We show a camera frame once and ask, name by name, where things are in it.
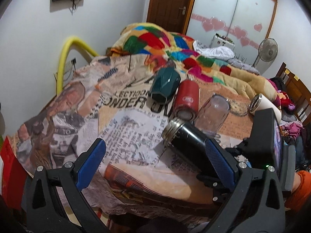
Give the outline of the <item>red plush toy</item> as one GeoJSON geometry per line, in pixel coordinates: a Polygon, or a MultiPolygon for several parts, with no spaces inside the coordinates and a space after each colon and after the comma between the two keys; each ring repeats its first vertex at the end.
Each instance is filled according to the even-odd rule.
{"type": "Polygon", "coordinates": [[[278,90],[278,96],[280,98],[280,105],[283,110],[294,111],[296,108],[295,103],[290,99],[285,91],[278,90]]]}

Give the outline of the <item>white radiator heater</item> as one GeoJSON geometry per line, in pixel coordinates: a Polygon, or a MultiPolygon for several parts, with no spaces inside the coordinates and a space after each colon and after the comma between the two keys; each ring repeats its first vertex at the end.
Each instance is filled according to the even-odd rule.
{"type": "Polygon", "coordinates": [[[235,49],[235,43],[233,42],[232,39],[216,33],[211,40],[210,48],[216,48],[220,46],[228,47],[231,50],[235,49]]]}

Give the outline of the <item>dark green faceted cup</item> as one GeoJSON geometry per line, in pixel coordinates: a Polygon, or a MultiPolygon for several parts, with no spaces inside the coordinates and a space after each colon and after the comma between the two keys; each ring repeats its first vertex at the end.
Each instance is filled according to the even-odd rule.
{"type": "Polygon", "coordinates": [[[156,72],[149,96],[158,104],[169,103],[179,87],[181,77],[174,67],[164,67],[156,72]]]}

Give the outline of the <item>wooden headboard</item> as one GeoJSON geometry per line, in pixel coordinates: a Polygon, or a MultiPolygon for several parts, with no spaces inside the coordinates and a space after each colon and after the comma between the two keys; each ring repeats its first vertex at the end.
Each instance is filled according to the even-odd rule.
{"type": "Polygon", "coordinates": [[[295,116],[304,126],[308,125],[310,123],[310,90],[296,74],[287,68],[285,63],[282,63],[276,76],[282,78],[288,96],[296,104],[295,116]]]}

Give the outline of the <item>red thermos cup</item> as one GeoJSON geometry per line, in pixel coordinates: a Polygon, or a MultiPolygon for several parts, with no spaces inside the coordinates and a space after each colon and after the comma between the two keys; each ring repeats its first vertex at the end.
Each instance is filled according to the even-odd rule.
{"type": "Polygon", "coordinates": [[[173,104],[173,117],[189,122],[195,120],[199,111],[199,92],[199,85],[195,81],[182,81],[173,104]]]}

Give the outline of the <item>red box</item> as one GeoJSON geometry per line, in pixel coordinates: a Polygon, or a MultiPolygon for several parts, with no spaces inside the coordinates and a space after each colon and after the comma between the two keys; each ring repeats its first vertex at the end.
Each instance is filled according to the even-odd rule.
{"type": "Polygon", "coordinates": [[[8,208],[22,210],[26,178],[27,172],[15,157],[6,137],[1,148],[1,196],[8,208]]]}

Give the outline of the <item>brown wooden door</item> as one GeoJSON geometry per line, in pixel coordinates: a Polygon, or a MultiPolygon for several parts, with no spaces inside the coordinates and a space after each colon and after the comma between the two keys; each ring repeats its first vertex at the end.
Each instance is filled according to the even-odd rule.
{"type": "Polygon", "coordinates": [[[169,32],[185,33],[195,0],[150,0],[147,22],[169,32]]]}

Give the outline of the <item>newspaper print tablecloth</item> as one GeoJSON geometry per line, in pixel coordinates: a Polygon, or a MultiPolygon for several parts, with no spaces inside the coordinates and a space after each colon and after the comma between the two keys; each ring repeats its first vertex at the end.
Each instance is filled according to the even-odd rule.
{"type": "Polygon", "coordinates": [[[196,171],[164,145],[161,133],[172,106],[160,113],[148,94],[156,73],[171,68],[199,85],[199,102],[226,97],[231,112],[220,133],[250,134],[248,104],[255,96],[254,74],[203,56],[186,64],[166,55],[100,56],[78,69],[65,89],[42,112],[21,125],[11,139],[14,154],[30,174],[74,161],[97,138],[106,153],[83,195],[109,215],[127,212],[180,220],[215,214],[212,190],[196,171]]]}

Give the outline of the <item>colourful patchwork blanket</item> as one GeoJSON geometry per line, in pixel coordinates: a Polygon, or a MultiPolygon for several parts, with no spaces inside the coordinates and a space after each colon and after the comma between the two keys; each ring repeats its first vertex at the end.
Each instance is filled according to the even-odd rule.
{"type": "Polygon", "coordinates": [[[233,67],[216,58],[207,58],[193,49],[194,39],[168,32],[153,23],[132,23],[112,45],[111,55],[148,54],[174,61],[177,68],[197,77],[202,83],[219,83],[234,93],[253,99],[263,94],[277,107],[280,97],[273,84],[261,75],[233,67]]]}

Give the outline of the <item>grey crumpled bedding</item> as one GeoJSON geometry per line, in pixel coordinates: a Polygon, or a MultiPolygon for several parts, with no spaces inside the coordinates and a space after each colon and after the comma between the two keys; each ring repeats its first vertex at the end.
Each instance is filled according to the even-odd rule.
{"type": "Polygon", "coordinates": [[[260,72],[255,69],[254,67],[252,67],[251,65],[245,64],[242,61],[240,61],[239,59],[233,58],[233,59],[229,59],[227,61],[228,64],[230,64],[231,66],[241,69],[241,70],[246,70],[247,72],[256,74],[256,75],[260,75],[260,72]]]}

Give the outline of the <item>black steel thermos cup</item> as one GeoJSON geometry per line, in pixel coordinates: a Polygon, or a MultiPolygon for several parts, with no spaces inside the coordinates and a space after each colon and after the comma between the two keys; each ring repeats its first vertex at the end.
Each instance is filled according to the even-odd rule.
{"type": "Polygon", "coordinates": [[[213,139],[212,137],[179,118],[171,120],[161,136],[164,142],[186,162],[205,175],[217,176],[205,151],[205,141],[213,139]]]}

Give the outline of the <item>orange jacket sleeve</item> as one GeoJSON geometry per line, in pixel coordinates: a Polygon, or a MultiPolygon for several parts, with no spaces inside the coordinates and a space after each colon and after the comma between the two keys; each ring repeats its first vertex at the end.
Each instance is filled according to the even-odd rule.
{"type": "Polygon", "coordinates": [[[310,173],[299,171],[295,173],[292,194],[286,199],[285,207],[299,212],[310,200],[310,173]]]}

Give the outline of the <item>standing electric fan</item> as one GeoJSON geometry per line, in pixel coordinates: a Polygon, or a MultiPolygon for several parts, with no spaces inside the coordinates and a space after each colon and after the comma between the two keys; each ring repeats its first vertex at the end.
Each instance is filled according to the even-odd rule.
{"type": "Polygon", "coordinates": [[[260,43],[257,57],[252,66],[256,67],[260,60],[264,62],[271,62],[277,57],[277,54],[278,44],[275,39],[266,38],[260,43]]]}

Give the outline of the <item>clear plastic cup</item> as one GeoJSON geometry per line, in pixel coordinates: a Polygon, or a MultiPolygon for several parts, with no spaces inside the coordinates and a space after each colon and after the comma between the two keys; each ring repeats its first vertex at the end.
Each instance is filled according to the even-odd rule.
{"type": "Polygon", "coordinates": [[[195,126],[209,136],[215,137],[230,109],[231,106],[227,98],[213,94],[201,107],[195,120],[195,126]]]}

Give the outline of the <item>white patterned garment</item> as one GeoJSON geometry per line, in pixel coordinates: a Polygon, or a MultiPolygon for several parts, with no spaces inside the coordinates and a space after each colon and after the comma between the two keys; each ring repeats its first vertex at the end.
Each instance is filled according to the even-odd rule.
{"type": "Polygon", "coordinates": [[[193,42],[193,49],[195,52],[206,58],[214,58],[228,61],[235,57],[234,52],[228,47],[219,46],[214,48],[208,48],[206,45],[197,40],[193,42]]]}

